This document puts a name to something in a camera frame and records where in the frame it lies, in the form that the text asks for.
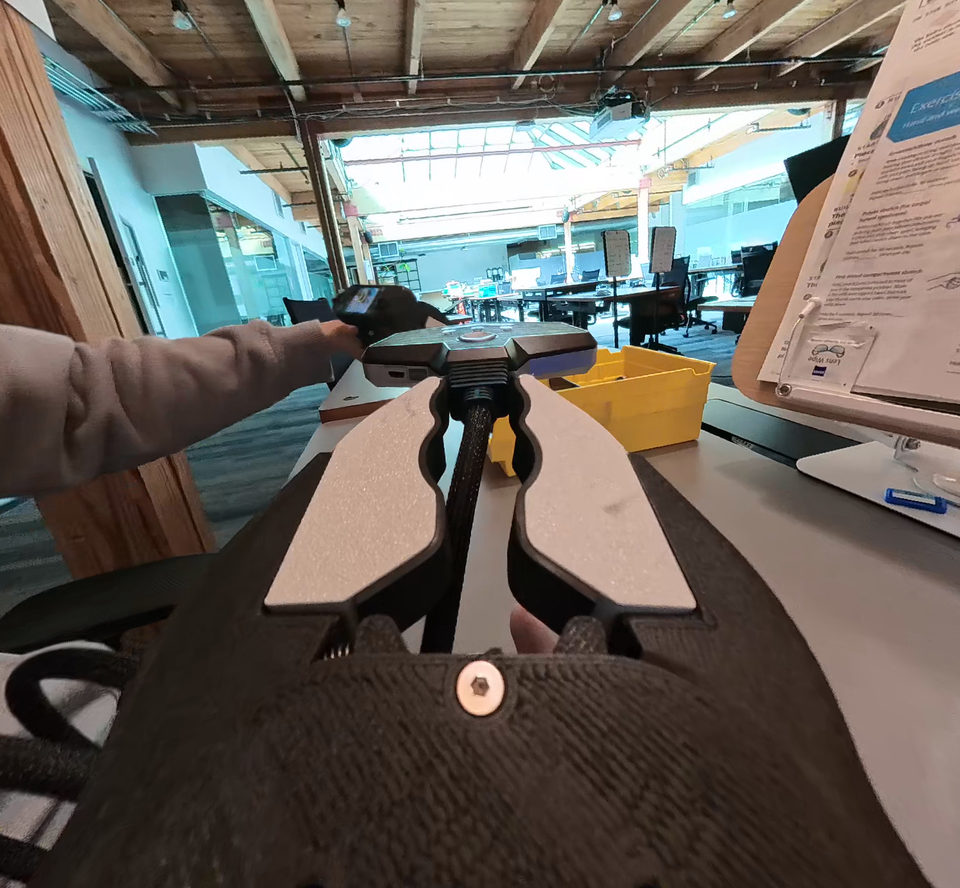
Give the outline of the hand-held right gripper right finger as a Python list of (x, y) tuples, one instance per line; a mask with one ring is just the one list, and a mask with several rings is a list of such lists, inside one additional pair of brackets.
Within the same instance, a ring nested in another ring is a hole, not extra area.
[(519, 479), (510, 592), (560, 634), (577, 617), (687, 621), (699, 606), (626, 449), (598, 421), (528, 376), (510, 407)]

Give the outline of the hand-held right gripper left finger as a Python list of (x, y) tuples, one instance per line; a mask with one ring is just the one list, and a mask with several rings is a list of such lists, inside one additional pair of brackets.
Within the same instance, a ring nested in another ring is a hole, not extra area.
[(447, 385), (429, 377), (368, 416), (334, 449), (263, 606), (356, 623), (424, 618), (450, 583)]

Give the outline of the silver usb hub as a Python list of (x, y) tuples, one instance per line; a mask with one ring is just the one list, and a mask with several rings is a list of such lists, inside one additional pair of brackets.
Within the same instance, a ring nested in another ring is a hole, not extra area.
[(501, 374), (572, 376), (596, 357), (594, 336), (564, 322), (473, 323), (392, 334), (366, 350), (362, 365), (378, 387), (413, 387), (429, 377), (498, 384)]

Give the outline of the person's left forearm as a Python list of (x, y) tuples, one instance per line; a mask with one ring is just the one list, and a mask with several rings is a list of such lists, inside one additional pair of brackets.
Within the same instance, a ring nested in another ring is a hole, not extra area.
[(330, 377), (320, 321), (93, 344), (1, 328), (1, 492), (37, 497), (178, 453)]

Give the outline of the person's right hand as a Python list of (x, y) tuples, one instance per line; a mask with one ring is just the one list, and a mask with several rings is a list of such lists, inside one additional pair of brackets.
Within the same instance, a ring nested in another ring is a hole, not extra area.
[(557, 634), (521, 606), (511, 611), (509, 629), (517, 654), (552, 654), (559, 640)]

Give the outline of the yellow plastic bin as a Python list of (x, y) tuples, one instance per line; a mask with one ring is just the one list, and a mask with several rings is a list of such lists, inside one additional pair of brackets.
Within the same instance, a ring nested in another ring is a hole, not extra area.
[[(699, 437), (714, 363), (627, 345), (596, 349), (591, 367), (571, 363), (556, 377), (518, 377), (520, 406), (498, 420), (488, 456), (520, 474), (525, 443), (534, 445), (545, 474), (561, 463), (575, 470), (615, 454), (667, 447)], [(594, 456), (588, 462), (589, 455)]]

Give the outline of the black mesh office chair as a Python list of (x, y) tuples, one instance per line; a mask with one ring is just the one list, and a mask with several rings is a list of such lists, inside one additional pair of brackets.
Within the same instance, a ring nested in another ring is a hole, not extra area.
[(678, 350), (662, 341), (667, 330), (688, 332), (698, 301), (693, 299), (690, 282), (690, 258), (674, 259), (671, 269), (654, 276), (651, 331), (645, 346), (650, 350), (677, 354)]

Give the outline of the white board stand base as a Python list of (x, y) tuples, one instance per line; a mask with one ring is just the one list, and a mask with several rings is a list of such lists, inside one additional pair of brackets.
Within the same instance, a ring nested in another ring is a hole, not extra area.
[[(797, 468), (889, 513), (959, 537), (959, 451), (955, 448), (900, 436), (812, 455), (798, 460)], [(887, 505), (883, 497), (888, 487), (942, 496), (950, 504), (949, 511), (936, 515)]]

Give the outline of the lens wipe packet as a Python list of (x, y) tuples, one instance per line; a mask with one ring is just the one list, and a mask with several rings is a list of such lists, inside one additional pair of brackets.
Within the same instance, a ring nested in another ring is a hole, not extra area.
[(852, 392), (878, 331), (863, 322), (810, 324), (793, 342), (787, 384), (803, 389)]

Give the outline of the ceiling projector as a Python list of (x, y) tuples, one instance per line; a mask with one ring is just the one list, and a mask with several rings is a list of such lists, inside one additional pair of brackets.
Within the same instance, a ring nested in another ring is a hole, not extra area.
[(589, 123), (588, 139), (594, 145), (636, 140), (651, 119), (648, 102), (632, 92), (607, 94)]

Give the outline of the small blue clip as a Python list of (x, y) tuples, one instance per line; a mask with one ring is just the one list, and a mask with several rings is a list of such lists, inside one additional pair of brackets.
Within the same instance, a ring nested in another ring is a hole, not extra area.
[(893, 507), (936, 515), (949, 513), (951, 506), (942, 496), (894, 487), (885, 489), (883, 500)]

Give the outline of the wooden pillar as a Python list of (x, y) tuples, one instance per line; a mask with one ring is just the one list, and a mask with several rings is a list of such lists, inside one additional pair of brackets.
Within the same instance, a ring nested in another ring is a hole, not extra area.
[[(1, 6), (2, 321), (79, 342), (143, 335), (27, 20)], [(183, 453), (42, 497), (74, 578), (215, 550)]]

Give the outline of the black monitor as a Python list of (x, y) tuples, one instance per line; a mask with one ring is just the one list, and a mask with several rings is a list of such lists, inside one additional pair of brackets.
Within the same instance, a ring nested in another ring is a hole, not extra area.
[(850, 139), (849, 134), (842, 135), (784, 160), (784, 170), (797, 205), (824, 181), (834, 176)]

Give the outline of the wooden instruction board with papers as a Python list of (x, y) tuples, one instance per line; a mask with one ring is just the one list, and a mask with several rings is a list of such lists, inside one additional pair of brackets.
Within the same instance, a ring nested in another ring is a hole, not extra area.
[[(731, 367), (770, 406), (958, 447), (959, 0), (908, 0), (843, 159), (798, 206)], [(810, 324), (877, 330), (850, 393), (786, 383)]]

